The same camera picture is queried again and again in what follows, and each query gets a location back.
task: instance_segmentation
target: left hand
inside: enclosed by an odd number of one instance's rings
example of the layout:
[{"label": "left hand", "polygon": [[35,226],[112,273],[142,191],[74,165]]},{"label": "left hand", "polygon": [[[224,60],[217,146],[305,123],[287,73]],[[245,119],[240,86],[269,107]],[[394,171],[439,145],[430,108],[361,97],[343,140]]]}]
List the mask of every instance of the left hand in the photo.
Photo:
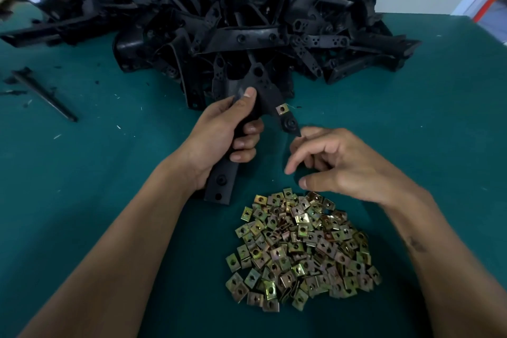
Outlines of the left hand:
[{"label": "left hand", "polygon": [[261,119],[243,126],[244,137],[234,139],[234,130],[252,111],[257,91],[246,89],[243,97],[232,104],[233,97],[209,105],[202,113],[187,140],[175,152],[195,181],[195,190],[204,188],[212,167],[232,147],[233,162],[250,162],[256,155],[255,146],[264,130]]}]

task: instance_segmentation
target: hand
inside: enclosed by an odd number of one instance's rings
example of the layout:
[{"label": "hand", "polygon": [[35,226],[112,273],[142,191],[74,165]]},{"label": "hand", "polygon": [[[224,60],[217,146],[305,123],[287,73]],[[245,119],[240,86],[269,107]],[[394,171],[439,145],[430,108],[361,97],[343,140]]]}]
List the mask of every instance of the hand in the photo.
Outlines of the hand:
[{"label": "hand", "polygon": [[233,105],[233,97],[209,105],[187,140],[175,152],[177,159],[192,174],[195,190],[204,187],[213,165],[225,155],[231,145],[237,150],[229,156],[233,162],[250,162],[256,155],[255,146],[264,130],[261,119],[246,123],[243,126],[246,135],[233,139],[234,130],[250,114],[256,97],[255,88],[249,87],[243,97]]},{"label": "hand", "polygon": [[346,129],[303,127],[290,145],[285,174],[304,162],[320,172],[301,178],[301,188],[333,191],[384,206],[396,206],[407,192],[424,194],[401,170]]}]

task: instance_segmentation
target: green work mat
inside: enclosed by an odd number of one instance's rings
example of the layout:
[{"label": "green work mat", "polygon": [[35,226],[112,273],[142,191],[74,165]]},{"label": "green work mat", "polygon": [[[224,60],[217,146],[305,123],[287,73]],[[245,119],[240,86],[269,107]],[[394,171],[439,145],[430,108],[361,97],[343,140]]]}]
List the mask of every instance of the green work mat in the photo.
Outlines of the green work mat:
[{"label": "green work mat", "polygon": [[[29,25],[20,6],[0,25]],[[486,268],[507,283],[507,49],[465,17],[386,15],[395,35],[423,45],[397,73],[371,68],[335,85],[295,76],[288,101],[301,125],[345,127],[429,189]],[[14,337],[92,248],[153,168],[187,137],[199,112],[155,70],[124,74],[114,35],[76,47],[0,43],[0,80],[31,68],[79,117],[70,123],[38,96],[1,96],[0,336]],[[25,90],[20,85],[4,85]],[[283,174],[291,138],[270,117],[229,207],[190,200],[149,300],[140,336],[428,336],[409,259],[379,208],[325,194],[370,236],[384,282],[349,299],[321,295],[302,313],[235,304],[225,257],[255,194],[296,189]]]}]

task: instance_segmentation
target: metal rod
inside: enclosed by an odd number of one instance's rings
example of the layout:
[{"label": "metal rod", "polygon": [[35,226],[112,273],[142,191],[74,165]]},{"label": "metal rod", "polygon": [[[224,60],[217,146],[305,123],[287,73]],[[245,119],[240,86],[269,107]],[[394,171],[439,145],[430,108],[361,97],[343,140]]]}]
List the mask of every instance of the metal rod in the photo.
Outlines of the metal rod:
[{"label": "metal rod", "polygon": [[69,110],[67,110],[59,101],[55,100],[51,97],[47,91],[45,91],[33,78],[27,77],[22,72],[19,71],[11,71],[12,75],[16,78],[17,81],[23,83],[28,88],[33,90],[37,95],[39,95],[42,99],[44,99],[47,103],[49,103],[53,108],[55,108],[60,114],[65,116],[71,122],[77,122],[78,119],[75,117]]}]

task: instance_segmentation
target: forearm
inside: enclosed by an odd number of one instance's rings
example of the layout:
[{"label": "forearm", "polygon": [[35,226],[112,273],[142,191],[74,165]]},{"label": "forearm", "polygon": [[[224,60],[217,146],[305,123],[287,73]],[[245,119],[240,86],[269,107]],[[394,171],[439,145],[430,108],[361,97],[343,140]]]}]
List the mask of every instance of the forearm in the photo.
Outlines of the forearm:
[{"label": "forearm", "polygon": [[384,207],[405,242],[435,336],[507,335],[507,295],[424,190]]},{"label": "forearm", "polygon": [[20,336],[136,336],[194,185],[177,158],[163,161]]}]

